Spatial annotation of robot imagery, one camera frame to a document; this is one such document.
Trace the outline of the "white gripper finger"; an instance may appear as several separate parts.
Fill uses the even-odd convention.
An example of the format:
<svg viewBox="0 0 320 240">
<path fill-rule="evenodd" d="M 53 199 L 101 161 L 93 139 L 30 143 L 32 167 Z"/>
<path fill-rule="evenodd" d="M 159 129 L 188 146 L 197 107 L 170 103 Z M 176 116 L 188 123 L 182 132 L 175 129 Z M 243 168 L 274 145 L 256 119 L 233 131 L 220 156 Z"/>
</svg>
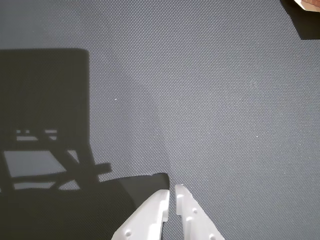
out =
<svg viewBox="0 0 320 240">
<path fill-rule="evenodd" d="M 181 216 L 185 240 L 223 240 L 223 235 L 182 184 L 175 185 L 176 214 Z"/>
<path fill-rule="evenodd" d="M 169 218 L 170 191 L 160 189 L 146 199 L 114 232 L 112 240 L 160 240 Z"/>
</svg>

